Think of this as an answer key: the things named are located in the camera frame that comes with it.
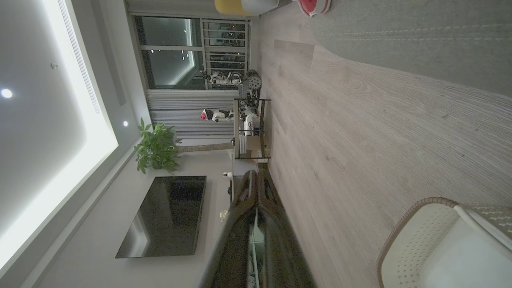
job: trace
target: red and white slipper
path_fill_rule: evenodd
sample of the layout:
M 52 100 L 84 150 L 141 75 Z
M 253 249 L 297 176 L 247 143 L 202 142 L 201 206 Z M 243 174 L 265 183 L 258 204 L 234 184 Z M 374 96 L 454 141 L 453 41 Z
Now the red and white slipper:
M 331 0 L 294 0 L 301 7 L 302 12 L 308 17 L 315 14 L 323 14 L 331 7 Z

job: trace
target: brown trim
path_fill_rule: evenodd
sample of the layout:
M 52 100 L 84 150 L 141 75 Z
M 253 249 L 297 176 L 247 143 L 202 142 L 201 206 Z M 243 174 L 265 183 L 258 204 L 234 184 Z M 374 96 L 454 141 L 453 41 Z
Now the brown trim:
M 382 281 L 382 263 L 384 262 L 384 258 L 386 257 L 389 248 L 395 241 L 398 234 L 400 234 L 402 229 L 406 226 L 407 222 L 409 222 L 409 220 L 411 220 L 411 218 L 414 216 L 414 214 L 416 214 L 416 212 L 418 212 L 418 210 L 420 210 L 420 208 L 422 208 L 423 206 L 433 203 L 444 204 L 450 208 L 453 208 L 459 204 L 447 198 L 429 197 L 414 203 L 414 205 L 412 205 L 412 207 L 410 207 L 409 210 L 407 210 L 406 214 L 398 221 L 398 224 L 395 226 L 395 228 L 393 228 L 393 231 L 386 240 L 384 247 L 382 247 L 382 250 L 380 251 L 379 257 L 377 259 L 377 278 L 379 280 L 379 286 L 381 288 L 384 288 L 384 283 Z

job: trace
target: television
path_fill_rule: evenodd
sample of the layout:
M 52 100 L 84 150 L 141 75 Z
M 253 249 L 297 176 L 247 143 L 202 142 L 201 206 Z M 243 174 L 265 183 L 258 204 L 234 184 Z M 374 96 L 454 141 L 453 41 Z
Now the television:
M 155 177 L 116 258 L 193 255 L 206 176 Z

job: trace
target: recessed spotlight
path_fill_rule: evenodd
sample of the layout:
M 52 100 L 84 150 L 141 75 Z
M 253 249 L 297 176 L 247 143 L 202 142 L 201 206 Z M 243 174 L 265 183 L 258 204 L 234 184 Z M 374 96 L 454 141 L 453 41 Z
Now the recessed spotlight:
M 9 89 L 3 89 L 2 90 L 2 96 L 5 97 L 5 98 L 11 98 L 12 97 L 12 92 L 11 90 Z

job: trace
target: tree trunk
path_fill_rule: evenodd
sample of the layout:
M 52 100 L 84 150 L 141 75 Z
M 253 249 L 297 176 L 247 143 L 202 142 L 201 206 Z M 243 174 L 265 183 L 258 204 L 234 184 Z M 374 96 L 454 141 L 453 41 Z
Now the tree trunk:
M 176 152 L 197 152 L 197 151 L 215 151 L 215 150 L 228 150 L 233 149 L 231 143 L 209 144 L 198 146 L 176 146 Z

